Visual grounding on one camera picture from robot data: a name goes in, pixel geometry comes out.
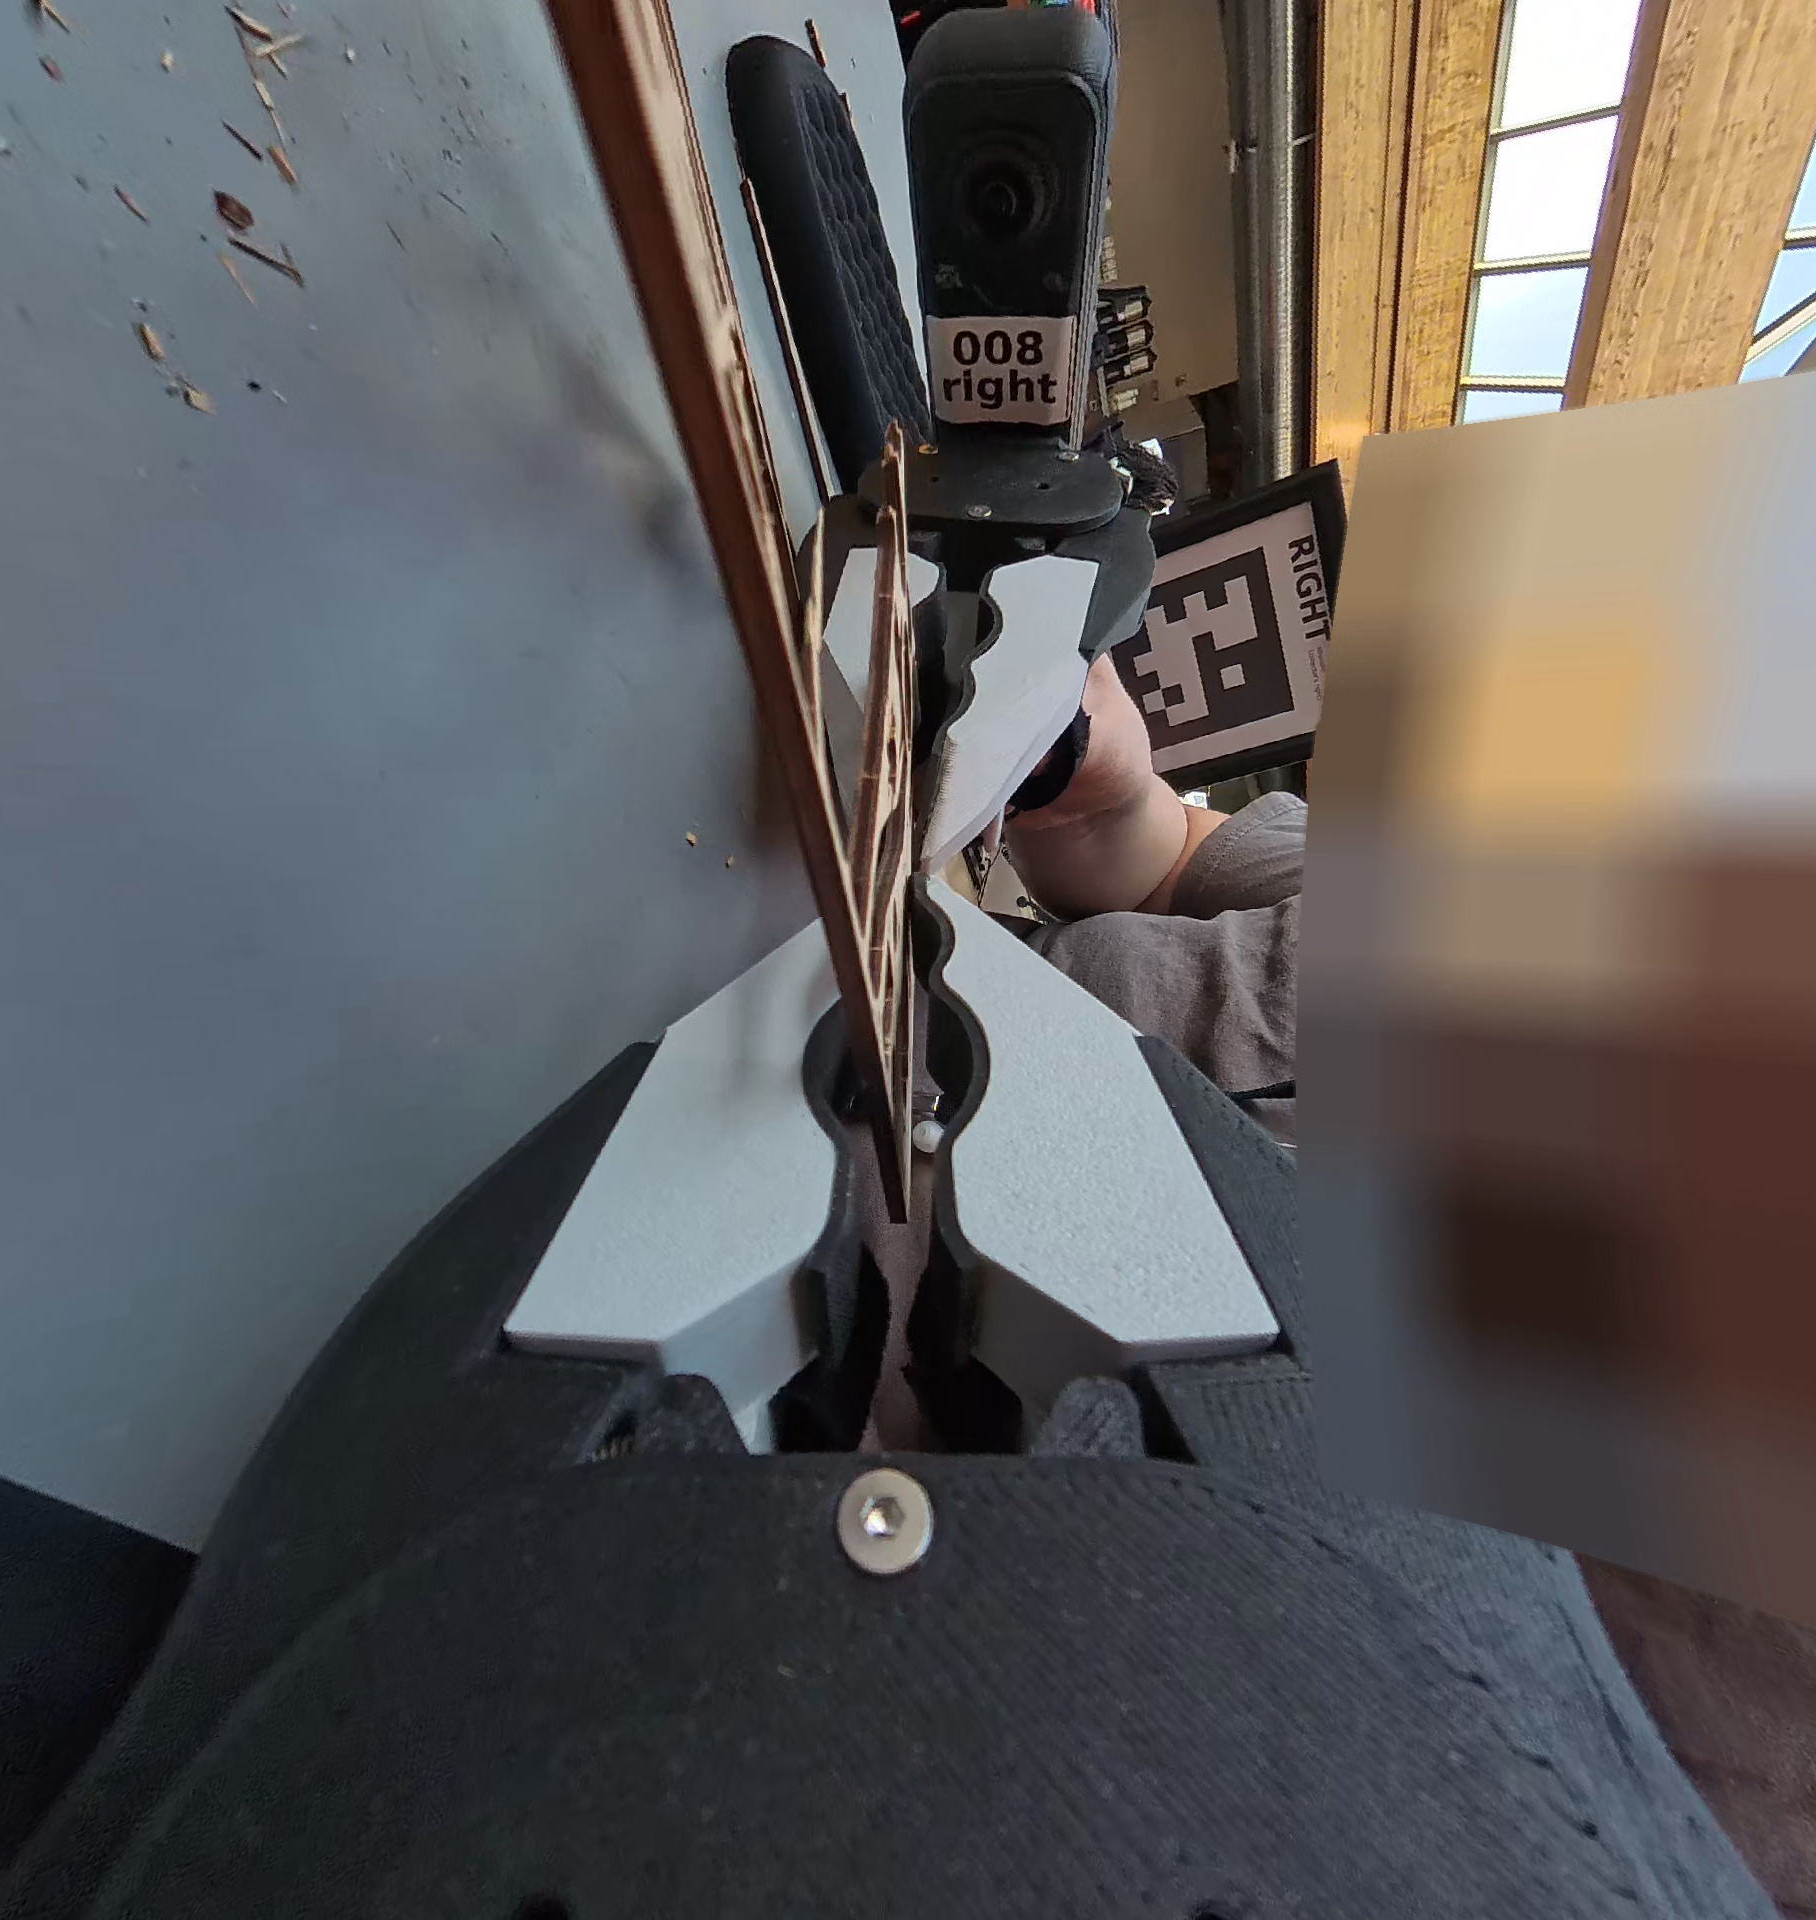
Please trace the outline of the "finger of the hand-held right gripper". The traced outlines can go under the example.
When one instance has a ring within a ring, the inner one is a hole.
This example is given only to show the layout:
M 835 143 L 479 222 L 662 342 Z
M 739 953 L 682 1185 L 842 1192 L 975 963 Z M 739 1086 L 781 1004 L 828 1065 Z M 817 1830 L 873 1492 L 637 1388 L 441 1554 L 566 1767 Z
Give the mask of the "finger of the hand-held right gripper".
M 894 537 L 817 533 L 817 708 L 866 716 L 894 673 Z
M 1028 558 L 991 575 L 984 607 L 996 626 L 934 746 L 921 872 L 988 830 L 1069 731 L 1087 687 L 1080 636 L 1092 590 L 1087 558 Z

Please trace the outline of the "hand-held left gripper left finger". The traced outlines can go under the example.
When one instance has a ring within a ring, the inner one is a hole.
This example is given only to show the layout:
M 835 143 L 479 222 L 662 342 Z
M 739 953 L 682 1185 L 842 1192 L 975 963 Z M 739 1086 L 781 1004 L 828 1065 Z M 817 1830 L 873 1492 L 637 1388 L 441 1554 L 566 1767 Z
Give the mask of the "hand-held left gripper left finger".
M 774 1453 L 774 1396 L 852 1327 L 849 1189 L 804 1083 L 835 1001 L 810 923 L 662 1031 L 504 1320 L 517 1352 L 701 1377 Z

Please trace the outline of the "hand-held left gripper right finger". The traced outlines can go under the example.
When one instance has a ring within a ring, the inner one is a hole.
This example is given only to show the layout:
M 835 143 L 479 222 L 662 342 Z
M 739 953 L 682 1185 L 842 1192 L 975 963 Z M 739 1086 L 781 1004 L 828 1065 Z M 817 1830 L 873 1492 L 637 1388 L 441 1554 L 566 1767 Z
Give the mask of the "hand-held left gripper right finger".
M 953 1097 L 920 1283 L 920 1405 L 1022 1453 L 1080 1377 L 1269 1352 L 1276 1311 L 1172 1104 L 1188 1064 L 945 883 L 920 887 L 929 1074 Z

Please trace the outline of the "laser-cut plywood parts sheet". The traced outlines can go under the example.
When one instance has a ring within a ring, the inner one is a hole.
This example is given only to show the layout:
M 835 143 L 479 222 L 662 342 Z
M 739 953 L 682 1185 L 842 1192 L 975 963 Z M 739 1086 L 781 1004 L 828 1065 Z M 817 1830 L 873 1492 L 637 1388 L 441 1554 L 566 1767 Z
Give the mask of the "laser-cut plywood parts sheet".
M 828 763 L 821 706 L 825 522 L 788 639 L 788 684 L 801 731 L 793 800 L 812 902 L 842 996 L 848 1064 L 868 1121 L 880 1193 L 894 1221 L 909 1220 L 912 1185 L 912 736 L 917 639 L 909 606 L 909 510 L 904 426 L 880 442 L 866 603 L 868 692 L 856 742 L 852 807 Z
M 667 4 L 547 4 L 819 915 L 848 908 L 801 710 L 801 590 Z

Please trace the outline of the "person's right forearm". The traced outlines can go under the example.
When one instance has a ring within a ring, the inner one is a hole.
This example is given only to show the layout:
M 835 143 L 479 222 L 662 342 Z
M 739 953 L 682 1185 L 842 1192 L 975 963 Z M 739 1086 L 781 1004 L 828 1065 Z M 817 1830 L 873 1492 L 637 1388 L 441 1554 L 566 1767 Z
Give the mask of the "person's right forearm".
M 1309 807 L 1271 792 L 1219 818 L 1167 909 L 1050 923 L 1028 944 L 1141 1034 L 1172 1043 L 1295 1148 L 1298 895 Z

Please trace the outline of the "person's right hand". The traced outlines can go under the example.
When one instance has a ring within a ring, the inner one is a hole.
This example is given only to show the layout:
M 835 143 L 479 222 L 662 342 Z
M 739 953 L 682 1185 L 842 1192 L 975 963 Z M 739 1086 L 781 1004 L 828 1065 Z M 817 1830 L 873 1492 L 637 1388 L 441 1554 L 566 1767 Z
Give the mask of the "person's right hand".
M 1016 877 L 1053 919 L 1164 909 L 1192 822 L 1151 770 L 1142 714 L 1110 654 L 1091 665 L 1080 714 L 1087 755 L 1062 796 L 1006 818 Z

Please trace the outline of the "black quilted pad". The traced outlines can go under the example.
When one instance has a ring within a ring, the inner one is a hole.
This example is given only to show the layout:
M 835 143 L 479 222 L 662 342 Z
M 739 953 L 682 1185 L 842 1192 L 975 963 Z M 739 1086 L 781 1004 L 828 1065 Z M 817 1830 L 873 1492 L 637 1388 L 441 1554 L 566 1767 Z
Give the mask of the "black quilted pad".
M 831 79 L 788 41 L 739 41 L 725 89 L 801 375 L 837 489 L 852 492 L 894 423 L 912 442 L 929 437 L 929 392 L 862 143 Z

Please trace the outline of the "black white marker board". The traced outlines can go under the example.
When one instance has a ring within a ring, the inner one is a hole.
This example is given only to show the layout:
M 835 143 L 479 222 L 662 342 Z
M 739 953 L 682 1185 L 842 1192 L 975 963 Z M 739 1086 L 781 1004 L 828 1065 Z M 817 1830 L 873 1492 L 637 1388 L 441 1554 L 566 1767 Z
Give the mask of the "black white marker board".
M 1346 527 L 1336 461 L 1154 522 L 1142 625 L 1112 659 L 1167 785 L 1315 755 Z

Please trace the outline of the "grey metal pipe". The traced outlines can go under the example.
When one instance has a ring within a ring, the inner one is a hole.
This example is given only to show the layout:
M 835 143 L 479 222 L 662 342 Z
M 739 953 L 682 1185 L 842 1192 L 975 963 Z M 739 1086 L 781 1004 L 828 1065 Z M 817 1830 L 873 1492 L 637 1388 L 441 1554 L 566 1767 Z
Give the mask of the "grey metal pipe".
M 1309 466 L 1315 265 L 1312 4 L 1221 4 L 1231 68 L 1238 404 L 1243 479 L 1260 489 Z

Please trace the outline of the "wooden beam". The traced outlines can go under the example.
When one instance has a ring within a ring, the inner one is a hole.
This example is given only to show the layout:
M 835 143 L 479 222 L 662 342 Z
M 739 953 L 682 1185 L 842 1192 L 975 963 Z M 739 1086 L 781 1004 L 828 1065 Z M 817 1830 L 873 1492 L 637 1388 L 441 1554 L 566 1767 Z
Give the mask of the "wooden beam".
M 1816 142 L 1816 4 L 1640 4 L 1565 410 L 1739 381 Z
M 1321 4 L 1315 457 L 1458 404 L 1500 4 Z

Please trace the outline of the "scattered wood splinters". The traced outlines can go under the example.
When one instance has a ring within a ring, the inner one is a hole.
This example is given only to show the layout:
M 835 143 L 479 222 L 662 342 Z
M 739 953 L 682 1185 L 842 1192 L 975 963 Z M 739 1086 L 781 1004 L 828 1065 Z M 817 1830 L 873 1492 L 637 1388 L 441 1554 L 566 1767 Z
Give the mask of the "scattered wood splinters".
M 311 342 L 293 130 L 339 52 L 311 4 L 0 4 L 2 317 L 196 420 L 286 404 Z

